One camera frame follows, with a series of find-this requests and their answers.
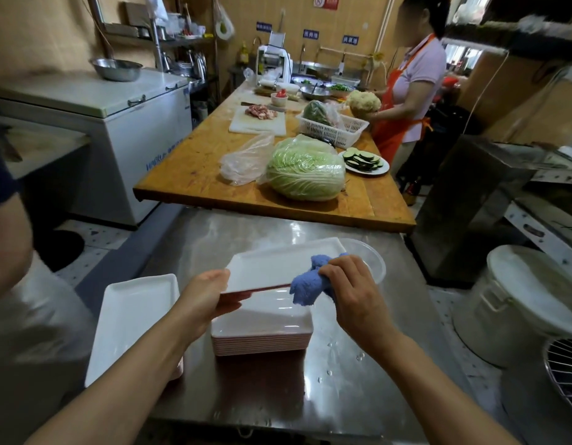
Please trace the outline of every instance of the green vegetable in plastic bag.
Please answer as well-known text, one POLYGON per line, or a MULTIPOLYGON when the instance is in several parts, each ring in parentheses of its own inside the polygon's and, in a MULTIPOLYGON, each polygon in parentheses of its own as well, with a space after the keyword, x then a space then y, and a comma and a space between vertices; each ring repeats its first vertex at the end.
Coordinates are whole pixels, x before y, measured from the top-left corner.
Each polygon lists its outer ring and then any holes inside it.
POLYGON ((322 123, 323 125, 333 126, 333 123, 329 121, 327 116, 325 104, 317 100, 312 100, 311 103, 307 104, 303 112, 303 118, 322 123))
POLYGON ((345 176, 343 158, 330 145, 299 134, 276 145, 265 181, 294 200, 327 201, 343 190, 345 176))

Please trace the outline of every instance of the freezer lid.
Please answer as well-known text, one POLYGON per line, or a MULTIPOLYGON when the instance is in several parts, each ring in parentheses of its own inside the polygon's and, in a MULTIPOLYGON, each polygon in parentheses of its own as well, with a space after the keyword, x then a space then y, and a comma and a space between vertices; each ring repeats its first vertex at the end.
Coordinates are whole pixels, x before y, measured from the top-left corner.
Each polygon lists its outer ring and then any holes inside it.
POLYGON ((142 69, 134 82, 101 79, 95 72, 42 74, 0 82, 0 98, 104 119, 186 86, 187 78, 142 69))

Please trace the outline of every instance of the woman in orange apron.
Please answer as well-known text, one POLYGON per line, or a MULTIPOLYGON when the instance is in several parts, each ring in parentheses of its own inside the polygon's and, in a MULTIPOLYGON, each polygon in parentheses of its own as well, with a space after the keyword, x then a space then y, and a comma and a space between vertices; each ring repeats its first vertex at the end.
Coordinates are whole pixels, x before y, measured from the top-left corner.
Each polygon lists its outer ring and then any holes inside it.
POLYGON ((449 0, 403 0, 399 8, 395 41, 410 51, 389 75, 386 89, 376 92, 380 111, 365 117, 393 176, 430 126, 424 115, 446 72, 446 53, 438 38, 444 34, 448 8, 449 0))

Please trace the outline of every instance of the right hand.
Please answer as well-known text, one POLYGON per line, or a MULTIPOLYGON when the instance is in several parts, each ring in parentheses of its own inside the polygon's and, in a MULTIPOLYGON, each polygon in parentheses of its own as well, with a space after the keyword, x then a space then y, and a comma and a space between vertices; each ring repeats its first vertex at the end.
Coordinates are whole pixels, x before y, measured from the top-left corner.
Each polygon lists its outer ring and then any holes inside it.
POLYGON ((358 256, 341 256, 321 267, 335 291, 337 322, 373 359, 384 358, 400 335, 370 270, 358 256))

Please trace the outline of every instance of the pink polo shirt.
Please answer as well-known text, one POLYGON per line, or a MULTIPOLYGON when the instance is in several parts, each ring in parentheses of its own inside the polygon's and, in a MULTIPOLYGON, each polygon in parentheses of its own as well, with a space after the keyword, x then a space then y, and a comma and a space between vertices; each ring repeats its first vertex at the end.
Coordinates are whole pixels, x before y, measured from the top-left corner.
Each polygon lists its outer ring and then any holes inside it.
MULTIPOLYGON (((413 50, 405 55, 405 59, 399 66, 403 68, 408 59, 413 56, 417 50, 428 40, 426 37, 420 44, 413 50)), ((444 75, 447 70, 447 55, 444 51, 443 45, 438 39, 434 39, 430 44, 426 45, 410 62, 408 68, 401 74, 393 87, 393 102, 395 106, 403 104, 408 96, 409 85, 416 81, 428 81, 434 84, 430 95, 424 102, 422 110, 416 115, 415 120, 423 119, 430 108, 430 104, 438 89, 443 85, 444 75)), ((414 125, 403 136, 403 143, 413 142, 420 140, 422 134, 422 125, 414 125)))

